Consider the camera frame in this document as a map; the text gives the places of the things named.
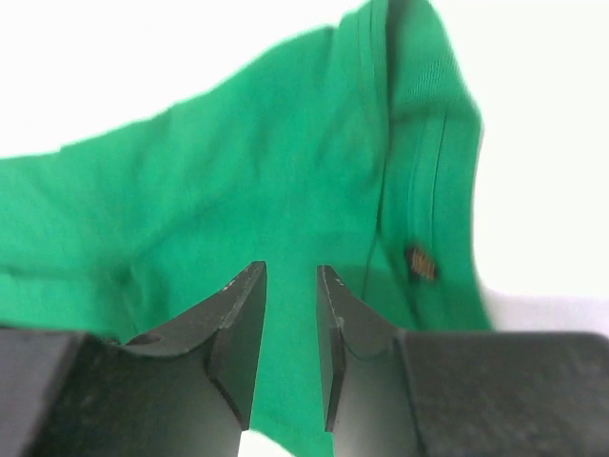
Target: green garment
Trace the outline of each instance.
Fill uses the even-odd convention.
[[[316,267],[397,325],[488,328],[471,246],[480,137],[436,13],[372,0],[146,122],[0,161],[0,320],[126,340],[265,260],[252,427],[331,455]],[[412,243],[437,281],[409,280]]]

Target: brown tag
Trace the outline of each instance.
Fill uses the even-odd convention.
[[[411,277],[423,278],[427,281],[438,279],[436,263],[421,248],[418,246],[407,248],[404,255]]]

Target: green t-shirt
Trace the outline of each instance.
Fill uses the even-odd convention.
[[[127,339],[265,260],[252,427],[331,455],[316,267],[397,325],[488,328],[471,246],[480,137],[429,4],[372,0],[146,122],[0,161],[0,320]],[[437,280],[410,280],[412,245]]]

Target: black plastic part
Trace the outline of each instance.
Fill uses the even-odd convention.
[[[79,332],[0,330],[0,456],[236,456],[265,294],[257,262],[125,346]]]
[[[394,328],[318,269],[336,457],[609,455],[609,341]]]

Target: white surface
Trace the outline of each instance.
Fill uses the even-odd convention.
[[[0,156],[147,117],[360,3],[0,2]],[[434,2],[484,115],[475,254],[498,328],[609,335],[608,3]],[[259,453],[286,455],[246,434]]]

